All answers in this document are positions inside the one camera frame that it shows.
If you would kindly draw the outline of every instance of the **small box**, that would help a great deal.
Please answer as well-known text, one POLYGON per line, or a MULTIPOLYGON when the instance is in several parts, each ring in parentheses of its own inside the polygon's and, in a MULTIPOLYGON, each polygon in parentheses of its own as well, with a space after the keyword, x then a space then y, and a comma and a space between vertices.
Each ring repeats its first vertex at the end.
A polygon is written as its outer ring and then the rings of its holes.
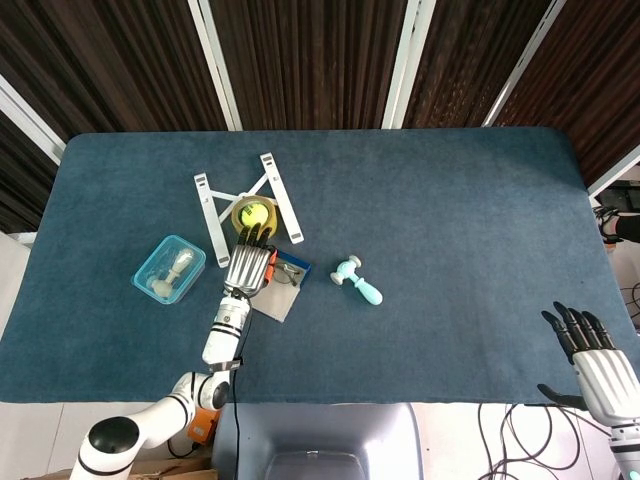
POLYGON ((178 302, 204 270, 207 256, 177 235, 169 235, 131 279, 133 285, 158 302, 178 302))

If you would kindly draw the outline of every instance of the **cardboard box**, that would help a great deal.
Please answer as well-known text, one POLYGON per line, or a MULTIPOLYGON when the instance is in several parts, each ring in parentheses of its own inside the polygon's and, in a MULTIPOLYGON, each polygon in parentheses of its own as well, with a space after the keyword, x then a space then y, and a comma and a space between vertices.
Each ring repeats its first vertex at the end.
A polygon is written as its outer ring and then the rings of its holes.
MULTIPOLYGON (((129 480, 218 480, 210 468, 208 457, 140 461, 133 463, 129 480)), ((70 476, 71 470, 62 470, 31 480, 69 480, 70 476)))

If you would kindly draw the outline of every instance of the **toy mallet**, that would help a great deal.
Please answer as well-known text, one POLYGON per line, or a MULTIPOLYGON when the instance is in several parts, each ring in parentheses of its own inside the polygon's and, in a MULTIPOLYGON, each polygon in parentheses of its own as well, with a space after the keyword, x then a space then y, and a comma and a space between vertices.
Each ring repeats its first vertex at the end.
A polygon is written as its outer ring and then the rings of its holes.
POLYGON ((371 285, 370 283, 365 282, 364 278, 358 277, 355 274, 356 268, 360 268, 362 266, 362 262, 355 255, 349 255, 349 260, 342 262, 338 265, 338 268, 335 272, 331 273, 331 280, 336 285, 342 285, 344 279, 347 278, 353 282, 353 286, 356 287, 362 296, 367 299, 371 305, 380 305, 382 303, 382 294, 380 291, 371 285))

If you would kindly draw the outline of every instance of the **dark wood panel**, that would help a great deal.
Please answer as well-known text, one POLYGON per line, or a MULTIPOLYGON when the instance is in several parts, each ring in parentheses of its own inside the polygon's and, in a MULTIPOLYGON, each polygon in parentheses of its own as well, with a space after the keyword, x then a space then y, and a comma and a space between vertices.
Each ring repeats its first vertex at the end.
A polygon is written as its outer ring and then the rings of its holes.
POLYGON ((497 124, 568 134, 587 185, 640 144, 640 2, 568 0, 497 124))
POLYGON ((65 140, 226 130, 186 1, 0 2, 0 72, 65 140))
POLYGON ((406 0, 211 5, 244 129, 381 126, 406 0))
POLYGON ((0 231, 38 229, 56 165, 0 112, 0 231))
POLYGON ((480 126, 548 5, 438 1, 404 127, 480 126))

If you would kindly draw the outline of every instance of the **blue felt surface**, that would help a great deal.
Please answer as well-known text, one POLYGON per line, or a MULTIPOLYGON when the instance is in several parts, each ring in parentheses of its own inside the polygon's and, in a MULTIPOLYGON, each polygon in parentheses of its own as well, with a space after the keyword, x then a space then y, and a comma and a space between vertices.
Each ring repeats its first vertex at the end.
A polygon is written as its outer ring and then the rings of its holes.
POLYGON ((241 401, 533 402, 538 382, 576 393, 539 315, 553 300, 601 316, 640 365, 556 131, 91 134, 70 142, 56 178, 0 342, 0 400, 152 401, 204 370, 224 272, 192 177, 246 190, 268 151, 305 236, 292 246, 281 229, 276 244, 313 271, 284 324, 254 315, 241 401), (130 278, 171 233, 208 258, 164 306, 130 278), (329 280, 351 253, 381 306, 329 280))

